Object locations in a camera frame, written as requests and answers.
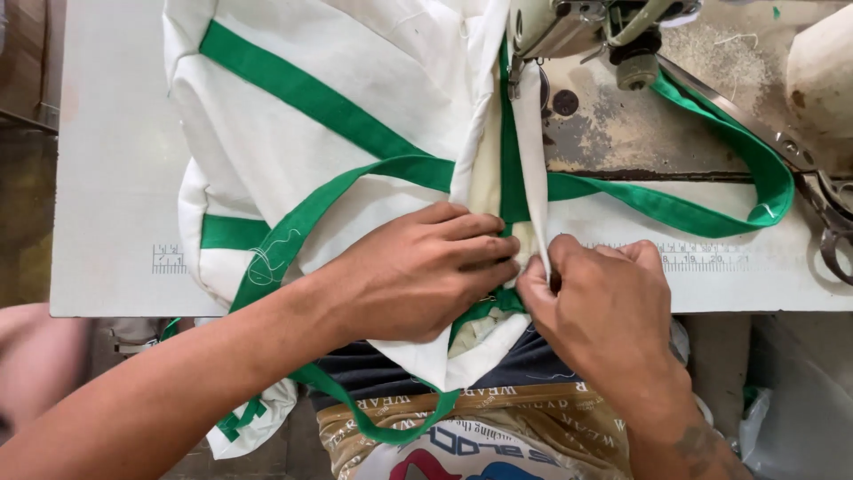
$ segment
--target worn metal surface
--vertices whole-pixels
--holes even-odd
[[[798,133],[834,177],[853,178],[853,140],[810,132],[785,99],[785,65],[794,35],[846,3],[705,3],[699,19],[664,29],[661,53],[774,129]],[[775,18],[774,7],[779,10]],[[545,61],[550,98],[543,111],[548,168],[610,179],[748,179],[746,166],[704,121],[651,91],[620,91],[605,57]],[[558,92],[577,95],[561,115]]]

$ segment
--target left hand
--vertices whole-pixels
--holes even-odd
[[[519,240],[497,237],[503,228],[494,215],[434,203],[380,226],[303,280],[319,282],[339,344],[429,342],[518,274]]]

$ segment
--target forearm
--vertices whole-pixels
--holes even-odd
[[[229,411],[337,347],[309,278],[133,357],[0,448],[1,478],[159,478]]]
[[[637,480],[747,480],[749,471],[699,413],[689,383],[674,382],[657,412],[627,420],[631,471]]]

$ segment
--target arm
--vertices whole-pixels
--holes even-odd
[[[538,258],[519,293],[555,353],[625,421],[634,477],[751,478],[702,418],[669,351],[670,289],[654,245],[585,249],[560,235],[548,255],[558,293]]]
[[[0,478],[159,478],[227,412],[361,338],[431,340],[518,272],[503,222],[437,203],[104,373],[0,448]]]

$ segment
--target white thread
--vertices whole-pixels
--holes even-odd
[[[562,373],[555,373],[554,375],[552,375],[550,377],[532,377],[530,375],[525,375],[525,377],[533,378],[534,380],[554,380],[557,377],[572,378],[574,376],[575,376],[574,372],[571,375],[563,375]]]
[[[758,47],[758,35],[755,33],[738,33],[737,35],[735,35],[733,37],[726,38],[725,40],[720,40],[719,42],[714,42],[714,45],[725,44],[726,42],[731,42],[732,40],[734,40],[736,38],[743,38],[743,37],[755,38],[755,44],[752,46],[752,49],[754,50],[754,49],[756,49],[756,47]]]
[[[776,214],[773,213],[773,210],[770,209],[770,207],[767,205],[767,203],[759,203],[758,206],[764,207],[767,210],[767,213],[770,214],[771,219],[776,218]]]
[[[290,231],[287,233],[287,240],[275,240],[273,243],[270,243],[270,246],[269,246],[266,250],[262,250],[262,249],[260,249],[260,248],[249,249],[249,251],[250,251],[250,252],[254,252],[254,253],[255,253],[255,256],[252,258],[252,262],[251,262],[251,263],[249,263],[249,268],[248,268],[248,271],[249,271],[249,281],[250,281],[250,282],[252,282],[253,284],[256,284],[256,285],[261,285],[261,286],[269,285],[269,284],[272,284],[272,283],[274,283],[274,282],[277,282],[277,283],[280,283],[280,282],[281,282],[281,278],[276,278],[276,277],[273,275],[273,272],[275,272],[275,271],[276,271],[276,270],[278,270],[279,268],[282,268],[282,267],[285,265],[285,263],[286,263],[286,262],[285,262],[285,261],[283,261],[282,263],[280,263],[279,265],[277,265],[275,268],[273,268],[273,267],[272,267],[272,265],[270,264],[270,257],[269,257],[269,256],[267,256],[267,253],[270,251],[270,249],[272,249],[272,248],[273,248],[273,246],[274,246],[276,243],[287,243],[287,242],[290,242],[290,237],[293,235],[293,233],[294,233],[294,232],[296,232],[296,234],[297,234],[297,235],[300,235],[300,236],[302,235],[301,233],[299,233],[299,231],[298,231],[298,230],[296,230],[295,228],[292,228],[292,229],[290,229]],[[258,260],[261,260],[261,261],[266,265],[266,271],[267,271],[267,272],[269,272],[269,274],[266,274],[266,273],[263,273],[263,272],[257,272],[257,271],[255,271],[255,270],[253,270],[253,267],[254,267],[254,265],[255,265],[255,262],[257,262]],[[264,283],[259,283],[259,282],[255,281],[255,278],[252,278],[252,275],[253,275],[253,274],[254,274],[254,276],[256,276],[256,278],[259,278],[259,279],[260,279],[261,281],[263,281]]]

